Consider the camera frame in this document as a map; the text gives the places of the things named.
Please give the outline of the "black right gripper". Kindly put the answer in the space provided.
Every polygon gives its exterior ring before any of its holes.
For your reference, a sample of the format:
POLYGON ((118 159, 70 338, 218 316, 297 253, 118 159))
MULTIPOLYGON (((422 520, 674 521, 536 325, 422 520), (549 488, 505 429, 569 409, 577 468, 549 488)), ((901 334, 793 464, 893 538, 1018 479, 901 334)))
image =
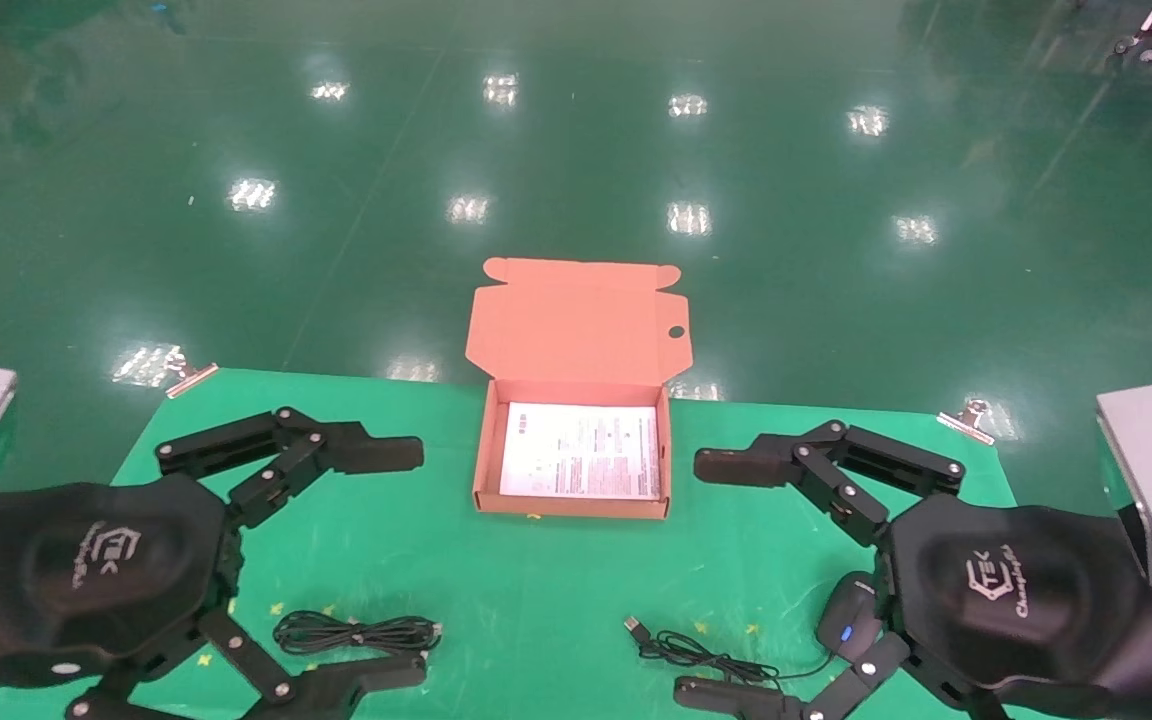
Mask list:
POLYGON ((968 503, 963 462, 844 420, 700 448, 692 470, 718 486, 797 488, 861 547, 878 537, 879 611, 909 647, 904 669, 934 694, 1100 694, 1152 614, 1117 520, 968 503), (854 475, 924 500, 890 521, 854 475))

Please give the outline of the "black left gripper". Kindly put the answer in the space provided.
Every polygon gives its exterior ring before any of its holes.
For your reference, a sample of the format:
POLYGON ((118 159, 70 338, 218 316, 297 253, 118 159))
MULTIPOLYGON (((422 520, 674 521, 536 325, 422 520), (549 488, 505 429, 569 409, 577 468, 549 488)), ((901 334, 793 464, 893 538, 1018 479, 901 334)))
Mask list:
POLYGON ((242 566, 237 526, 253 529, 324 473, 412 471, 415 435, 374 437, 358 420, 314 420, 279 407, 156 448, 165 477, 195 480, 251 462, 227 506, 200 483, 76 483, 0 492, 0 688, 100 676, 69 719, 170 719, 134 689, 205 642, 247 679, 247 719, 349 719, 367 694, 425 682, 416 653, 328 664, 293 676, 227 606, 242 566))

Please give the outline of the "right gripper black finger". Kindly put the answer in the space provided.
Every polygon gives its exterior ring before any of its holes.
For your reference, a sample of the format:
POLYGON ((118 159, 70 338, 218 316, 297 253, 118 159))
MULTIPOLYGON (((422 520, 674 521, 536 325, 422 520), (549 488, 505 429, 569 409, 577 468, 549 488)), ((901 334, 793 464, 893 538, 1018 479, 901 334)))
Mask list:
POLYGON ((902 665, 914 659, 914 651, 901 635, 886 634, 813 700, 699 676, 676 679, 675 700, 684 707, 736 719, 847 719, 902 665))

